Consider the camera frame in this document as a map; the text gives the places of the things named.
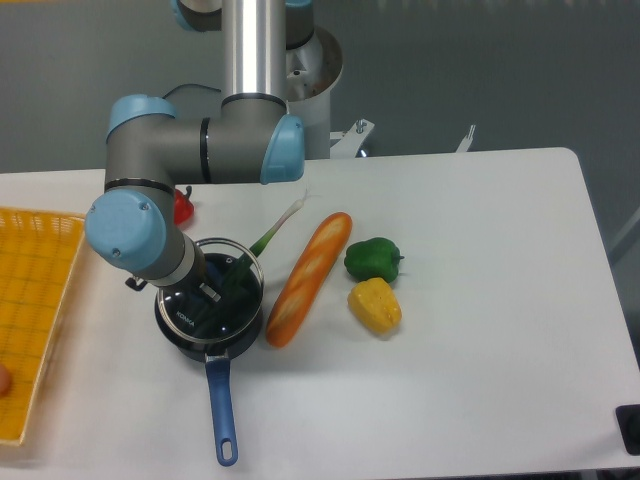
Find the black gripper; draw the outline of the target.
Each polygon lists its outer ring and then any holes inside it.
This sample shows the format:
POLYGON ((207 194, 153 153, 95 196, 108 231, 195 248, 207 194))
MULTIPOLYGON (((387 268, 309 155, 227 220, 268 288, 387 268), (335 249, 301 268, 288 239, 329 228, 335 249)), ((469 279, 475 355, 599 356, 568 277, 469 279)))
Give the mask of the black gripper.
POLYGON ((211 301, 219 301, 221 295, 204 282, 205 276, 205 255, 202 252, 186 252, 177 268, 168 275, 152 280, 130 276, 125 280, 125 285, 136 292, 142 291, 148 284, 171 292, 199 288, 211 301))

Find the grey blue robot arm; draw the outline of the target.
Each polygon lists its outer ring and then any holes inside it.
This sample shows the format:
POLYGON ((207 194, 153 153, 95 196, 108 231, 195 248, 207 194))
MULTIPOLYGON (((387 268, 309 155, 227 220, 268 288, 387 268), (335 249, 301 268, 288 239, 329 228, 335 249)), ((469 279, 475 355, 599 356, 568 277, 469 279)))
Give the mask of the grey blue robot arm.
POLYGON ((220 116, 183 121, 163 97, 112 107, 103 194, 85 220, 112 266, 168 290, 206 286, 200 248, 175 224, 186 184, 287 182, 304 171, 304 127, 286 102, 286 53, 313 33, 308 1, 175 1, 177 22, 223 35, 220 116))

